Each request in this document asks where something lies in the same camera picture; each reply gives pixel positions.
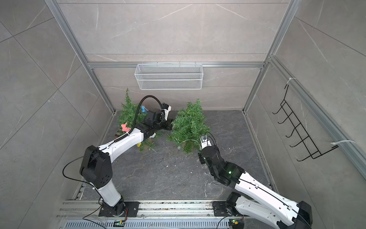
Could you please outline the pink star light plain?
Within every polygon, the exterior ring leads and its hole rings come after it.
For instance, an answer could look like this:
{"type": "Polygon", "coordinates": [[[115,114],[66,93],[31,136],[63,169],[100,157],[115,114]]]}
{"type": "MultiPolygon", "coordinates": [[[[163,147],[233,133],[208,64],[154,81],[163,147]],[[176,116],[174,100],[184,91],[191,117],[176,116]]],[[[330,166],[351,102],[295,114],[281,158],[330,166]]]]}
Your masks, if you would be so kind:
{"type": "Polygon", "coordinates": [[[129,132],[131,130],[130,127],[128,127],[128,123],[125,123],[125,124],[121,124],[121,129],[123,132],[129,132]]]}

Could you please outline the blue star light centre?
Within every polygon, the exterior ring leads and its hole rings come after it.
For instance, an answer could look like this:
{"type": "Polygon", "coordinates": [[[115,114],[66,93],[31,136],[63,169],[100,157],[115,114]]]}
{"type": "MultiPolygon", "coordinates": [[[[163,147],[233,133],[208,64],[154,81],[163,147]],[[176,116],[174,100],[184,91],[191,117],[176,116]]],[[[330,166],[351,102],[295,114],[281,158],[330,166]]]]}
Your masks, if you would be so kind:
{"type": "Polygon", "coordinates": [[[148,112],[148,110],[144,107],[144,106],[141,106],[141,110],[144,114],[146,114],[148,112]]]}

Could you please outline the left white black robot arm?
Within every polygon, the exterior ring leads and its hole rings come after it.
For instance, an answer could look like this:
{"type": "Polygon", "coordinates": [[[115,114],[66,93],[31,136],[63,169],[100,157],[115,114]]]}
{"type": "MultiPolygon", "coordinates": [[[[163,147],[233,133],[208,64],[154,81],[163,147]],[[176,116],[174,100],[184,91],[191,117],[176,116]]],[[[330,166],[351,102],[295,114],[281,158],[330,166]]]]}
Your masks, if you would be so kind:
{"type": "Polygon", "coordinates": [[[171,130],[173,120],[168,118],[170,111],[167,104],[163,104],[162,110],[149,110],[143,122],[130,133],[99,147],[89,146],[86,149],[80,174],[102,197],[102,208],[107,214],[119,217],[127,211],[124,199],[112,181],[112,162],[133,146],[154,138],[157,131],[171,130]]]}

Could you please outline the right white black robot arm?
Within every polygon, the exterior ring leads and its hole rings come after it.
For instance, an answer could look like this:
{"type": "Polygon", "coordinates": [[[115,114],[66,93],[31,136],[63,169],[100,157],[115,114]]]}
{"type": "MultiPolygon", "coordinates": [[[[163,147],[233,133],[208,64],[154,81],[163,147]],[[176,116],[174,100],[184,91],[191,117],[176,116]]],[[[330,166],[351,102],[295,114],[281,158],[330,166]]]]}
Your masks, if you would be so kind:
{"type": "Polygon", "coordinates": [[[304,201],[295,202],[267,188],[243,168],[221,157],[217,146],[203,144],[199,153],[214,180],[234,189],[226,200],[232,216],[247,215],[274,229],[310,229],[312,208],[304,201]]]}

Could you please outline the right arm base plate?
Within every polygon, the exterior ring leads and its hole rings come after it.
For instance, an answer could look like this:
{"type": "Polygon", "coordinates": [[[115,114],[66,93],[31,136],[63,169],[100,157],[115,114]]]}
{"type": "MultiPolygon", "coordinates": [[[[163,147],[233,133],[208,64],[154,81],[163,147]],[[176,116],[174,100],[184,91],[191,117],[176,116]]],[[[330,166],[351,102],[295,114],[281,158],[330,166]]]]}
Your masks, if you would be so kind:
{"type": "Polygon", "coordinates": [[[235,207],[236,202],[231,200],[214,201],[212,203],[213,212],[216,217],[234,216],[241,217],[241,214],[235,207]]]}

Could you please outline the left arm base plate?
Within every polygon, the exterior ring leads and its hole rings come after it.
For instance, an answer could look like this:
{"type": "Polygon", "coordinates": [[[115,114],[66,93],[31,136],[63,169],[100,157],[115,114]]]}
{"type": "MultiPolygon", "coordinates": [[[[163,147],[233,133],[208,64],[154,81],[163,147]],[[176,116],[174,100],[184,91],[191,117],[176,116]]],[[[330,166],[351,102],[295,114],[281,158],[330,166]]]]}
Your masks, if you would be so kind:
{"type": "Polygon", "coordinates": [[[101,206],[99,211],[99,217],[136,217],[139,210],[140,202],[128,201],[118,202],[116,206],[111,207],[105,202],[101,206]]]}

